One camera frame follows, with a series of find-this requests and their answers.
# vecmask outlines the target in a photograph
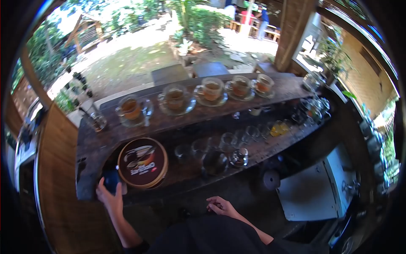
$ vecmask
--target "black clothing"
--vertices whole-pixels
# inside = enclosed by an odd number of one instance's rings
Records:
[[[298,247],[301,254],[309,253],[302,244],[293,243],[293,247]],[[140,254],[147,249],[148,244],[143,242],[135,248],[125,249],[125,253]],[[147,253],[289,254],[292,251],[286,251],[277,239],[265,245],[254,228],[240,220],[209,215],[171,226],[157,238]]]

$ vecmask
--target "glass saucer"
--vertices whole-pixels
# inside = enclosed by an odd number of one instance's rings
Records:
[[[218,99],[213,100],[213,101],[209,101],[206,100],[204,98],[203,95],[203,86],[202,85],[197,85],[196,88],[193,91],[193,95],[195,96],[196,100],[207,107],[219,107],[224,105],[224,103],[226,103],[227,99],[228,99],[228,95],[226,92],[223,92],[222,94],[220,94],[220,97],[218,97]]]
[[[164,100],[164,94],[161,93],[158,95],[158,103],[159,103],[159,108],[161,109],[162,112],[164,112],[167,115],[173,115],[173,116],[178,116],[178,115],[184,115],[186,113],[189,113],[194,109],[196,106],[196,98],[192,96],[190,93],[185,94],[186,101],[183,104],[183,106],[177,110],[169,109],[166,106],[166,101]]]
[[[140,125],[145,125],[146,120],[148,120],[152,113],[153,113],[153,104],[150,104],[151,106],[149,108],[146,108],[145,110],[142,111],[142,114],[140,114],[137,119],[134,120],[129,120],[127,118],[125,118],[124,116],[119,116],[120,119],[120,123],[122,125],[124,125],[127,128],[133,128],[133,127],[137,127]]]
[[[271,99],[271,98],[273,98],[275,96],[275,91],[270,91],[270,92],[267,92],[267,93],[259,91],[258,86],[257,86],[257,82],[258,82],[258,80],[256,80],[256,79],[251,80],[251,85],[252,85],[255,93],[258,96],[260,96],[262,98],[267,98],[267,99]]]
[[[234,94],[233,88],[231,87],[231,83],[232,83],[232,81],[227,81],[226,85],[225,85],[226,92],[231,98],[242,101],[242,102],[249,102],[250,100],[252,100],[255,97],[255,92],[254,92],[254,89],[252,89],[252,88],[251,88],[250,92],[247,93],[247,95],[236,96]]]

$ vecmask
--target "white appliance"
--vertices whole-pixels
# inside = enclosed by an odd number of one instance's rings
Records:
[[[345,216],[356,173],[343,145],[300,173],[281,180],[276,189],[288,221],[316,221]]]

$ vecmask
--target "wooden shelf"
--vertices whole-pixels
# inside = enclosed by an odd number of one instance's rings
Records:
[[[123,196],[125,206],[150,203],[157,199],[176,195],[179,193],[198,189],[221,179],[232,176],[280,153],[291,145],[309,136],[319,125],[310,127],[294,126],[289,133],[279,137],[269,137],[260,142],[252,142],[247,146],[248,165],[245,168],[234,168],[230,165],[228,170],[218,176],[203,177],[197,164],[182,165],[175,160],[169,163],[168,173],[162,184],[155,189],[137,190],[128,188],[128,193]]]
[[[257,77],[257,73],[243,74],[249,79]],[[279,102],[289,101],[298,98],[312,96],[310,92],[302,89],[302,78],[295,77],[290,73],[267,73],[275,85],[273,90],[275,96],[272,99],[265,99],[255,96],[252,101],[241,102],[231,98],[221,107],[206,107],[197,103],[196,107],[188,114],[182,116],[167,116],[158,106],[157,95],[162,92],[163,88],[169,84],[152,87],[136,92],[139,97],[149,98],[154,104],[154,113],[150,118],[150,126],[126,128],[119,122],[115,108],[121,98],[106,102],[100,106],[100,110],[105,115],[108,127],[96,133],[87,126],[84,121],[81,122],[78,133],[78,145],[76,148],[76,160],[86,159],[86,167],[78,170],[76,163],[76,191],[80,200],[94,199],[94,186],[102,172],[102,166],[111,153],[122,143],[145,136],[151,136],[160,132],[178,129],[186,125],[203,122],[209,119],[215,119],[221,116],[230,115],[237,111],[245,111],[249,108],[270,105]],[[216,76],[224,82],[231,80],[234,75]],[[202,78],[192,78],[176,82],[184,85],[189,92],[193,92],[196,85],[201,84]]]

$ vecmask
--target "red shirt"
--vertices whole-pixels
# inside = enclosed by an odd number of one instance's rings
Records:
[[[247,15],[247,11],[242,11],[241,14]],[[245,24],[246,18],[247,18],[246,16],[242,16],[241,24]],[[251,20],[252,20],[252,18],[250,18],[250,20],[248,21],[248,25],[251,25]]]

